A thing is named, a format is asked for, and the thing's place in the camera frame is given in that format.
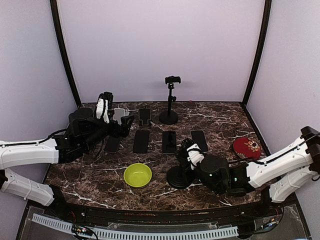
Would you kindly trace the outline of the white folding phone stand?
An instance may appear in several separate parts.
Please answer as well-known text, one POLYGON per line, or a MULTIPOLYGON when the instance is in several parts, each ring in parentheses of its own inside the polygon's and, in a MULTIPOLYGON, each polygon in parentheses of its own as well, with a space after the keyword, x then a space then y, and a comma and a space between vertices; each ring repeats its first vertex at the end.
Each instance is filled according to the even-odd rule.
POLYGON ((113 120, 121 123, 121 118, 130 115, 130 111, 124 108, 114 108, 113 120))

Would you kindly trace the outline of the purple edged phone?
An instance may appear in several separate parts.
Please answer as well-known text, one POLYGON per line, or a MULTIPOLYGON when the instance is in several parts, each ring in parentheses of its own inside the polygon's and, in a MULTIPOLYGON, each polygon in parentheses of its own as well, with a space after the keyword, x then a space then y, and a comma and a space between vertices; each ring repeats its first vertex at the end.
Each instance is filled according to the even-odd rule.
POLYGON ((104 147, 104 152, 116 154, 118 152, 121 141, 122 137, 109 136, 104 147))

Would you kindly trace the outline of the black folding phone stand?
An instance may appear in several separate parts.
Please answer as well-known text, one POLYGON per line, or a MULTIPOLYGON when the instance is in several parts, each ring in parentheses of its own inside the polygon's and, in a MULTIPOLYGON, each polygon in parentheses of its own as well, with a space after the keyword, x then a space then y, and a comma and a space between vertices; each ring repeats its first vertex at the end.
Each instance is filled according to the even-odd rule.
POLYGON ((138 120, 140 126, 151 126, 152 111, 151 108, 140 108, 138 110, 138 120))

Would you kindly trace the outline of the large black phone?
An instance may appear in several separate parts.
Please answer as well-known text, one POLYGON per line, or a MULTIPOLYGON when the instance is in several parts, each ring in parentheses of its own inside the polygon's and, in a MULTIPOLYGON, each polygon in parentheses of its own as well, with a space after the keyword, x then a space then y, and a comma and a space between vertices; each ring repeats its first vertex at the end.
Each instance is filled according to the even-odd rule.
POLYGON ((150 132, 148 130, 137 130, 134 136, 132 151, 137 154, 148 152, 150 132))

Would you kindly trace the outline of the pink phone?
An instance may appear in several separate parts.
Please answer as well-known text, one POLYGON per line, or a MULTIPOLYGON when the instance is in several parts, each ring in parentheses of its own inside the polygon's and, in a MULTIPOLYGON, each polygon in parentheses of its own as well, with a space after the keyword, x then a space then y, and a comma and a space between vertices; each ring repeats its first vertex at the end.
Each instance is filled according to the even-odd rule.
POLYGON ((162 132, 162 153, 174 154, 177 151, 177 136, 175 131, 162 132))

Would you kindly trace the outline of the black tall phone stand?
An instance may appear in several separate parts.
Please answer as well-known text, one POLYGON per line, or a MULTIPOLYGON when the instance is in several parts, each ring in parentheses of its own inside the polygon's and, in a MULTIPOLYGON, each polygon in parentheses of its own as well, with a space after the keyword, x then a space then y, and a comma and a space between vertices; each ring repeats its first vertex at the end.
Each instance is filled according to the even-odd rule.
POLYGON ((168 86, 169 94, 168 94, 168 107, 167 111, 163 111, 159 115, 159 121, 165 125, 173 125, 176 124, 179 120, 178 114, 172 110, 172 103, 177 100, 176 96, 172 95, 172 91, 175 88, 174 84, 181 83, 180 76, 168 76, 165 78, 165 84, 168 86))

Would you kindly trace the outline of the green bowl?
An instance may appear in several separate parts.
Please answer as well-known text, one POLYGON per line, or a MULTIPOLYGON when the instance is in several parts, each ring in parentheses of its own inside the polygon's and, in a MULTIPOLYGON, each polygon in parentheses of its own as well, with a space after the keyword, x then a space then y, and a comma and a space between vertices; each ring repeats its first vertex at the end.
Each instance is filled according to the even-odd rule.
POLYGON ((152 170, 144 163, 131 164, 123 173, 124 181, 132 188, 145 187, 151 181, 152 176, 152 170))

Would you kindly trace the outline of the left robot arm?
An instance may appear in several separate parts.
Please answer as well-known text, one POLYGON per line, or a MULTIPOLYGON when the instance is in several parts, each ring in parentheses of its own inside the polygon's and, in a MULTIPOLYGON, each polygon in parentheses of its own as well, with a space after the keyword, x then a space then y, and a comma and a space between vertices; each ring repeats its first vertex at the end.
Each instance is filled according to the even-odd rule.
POLYGON ((0 143, 0 190, 43 206, 60 218, 67 218, 70 206, 64 202, 60 189, 21 176, 12 167, 39 163, 66 164, 88 154, 106 137, 125 138, 135 117, 125 115, 121 122, 108 116, 97 118, 91 108, 79 108, 68 117, 66 129, 53 132, 45 139, 0 143))

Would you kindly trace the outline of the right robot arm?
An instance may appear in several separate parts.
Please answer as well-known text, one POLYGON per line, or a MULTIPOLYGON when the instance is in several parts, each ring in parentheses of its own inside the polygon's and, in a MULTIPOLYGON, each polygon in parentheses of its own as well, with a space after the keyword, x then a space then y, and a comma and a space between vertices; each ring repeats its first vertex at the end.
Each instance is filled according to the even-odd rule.
POLYGON ((226 158, 204 154, 190 138, 175 154, 179 165, 169 169, 166 180, 176 189, 186 189, 199 180, 216 195, 243 197, 280 177, 267 190, 267 197, 255 205, 255 213, 266 217, 290 194, 320 175, 320 133, 310 126, 287 147, 261 160, 230 167, 226 158))

